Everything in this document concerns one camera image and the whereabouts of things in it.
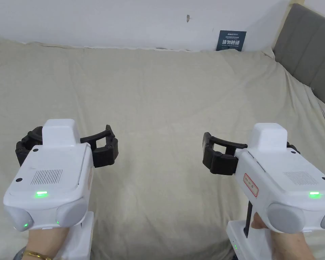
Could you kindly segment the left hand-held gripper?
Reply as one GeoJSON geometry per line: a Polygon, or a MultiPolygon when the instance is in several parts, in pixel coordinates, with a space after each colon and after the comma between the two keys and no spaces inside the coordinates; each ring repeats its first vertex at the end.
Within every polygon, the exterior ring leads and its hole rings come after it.
{"type": "Polygon", "coordinates": [[[57,259],[90,259],[92,168],[113,165],[118,156],[118,139],[110,125],[80,138],[74,120],[51,119],[17,142],[15,153],[21,167],[3,198],[14,228],[70,228],[57,259]],[[97,147],[101,139],[106,145],[97,147]]]}

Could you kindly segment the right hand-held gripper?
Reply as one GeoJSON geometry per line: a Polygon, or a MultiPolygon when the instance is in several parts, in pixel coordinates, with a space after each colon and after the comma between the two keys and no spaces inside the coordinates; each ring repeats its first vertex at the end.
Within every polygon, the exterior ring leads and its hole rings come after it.
{"type": "Polygon", "coordinates": [[[202,147],[202,163],[212,174],[234,175],[251,203],[248,218],[229,221],[226,228],[239,260],[271,260],[270,231],[325,230],[325,174],[287,142],[282,126],[255,124],[248,145],[205,132],[202,147]]]}

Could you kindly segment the person's left hand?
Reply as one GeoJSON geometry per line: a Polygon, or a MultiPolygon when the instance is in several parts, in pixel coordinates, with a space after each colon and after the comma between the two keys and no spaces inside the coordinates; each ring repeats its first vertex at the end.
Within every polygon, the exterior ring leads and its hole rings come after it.
{"type": "Polygon", "coordinates": [[[68,232],[68,227],[30,230],[26,249],[49,258],[54,258],[62,248],[68,232]]]}

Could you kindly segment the person's right hand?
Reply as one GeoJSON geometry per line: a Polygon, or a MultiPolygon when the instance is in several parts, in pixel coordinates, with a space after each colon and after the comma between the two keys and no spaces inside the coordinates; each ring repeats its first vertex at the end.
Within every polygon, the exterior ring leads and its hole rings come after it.
{"type": "Polygon", "coordinates": [[[278,233],[270,230],[274,260],[315,260],[304,234],[278,233]]]}

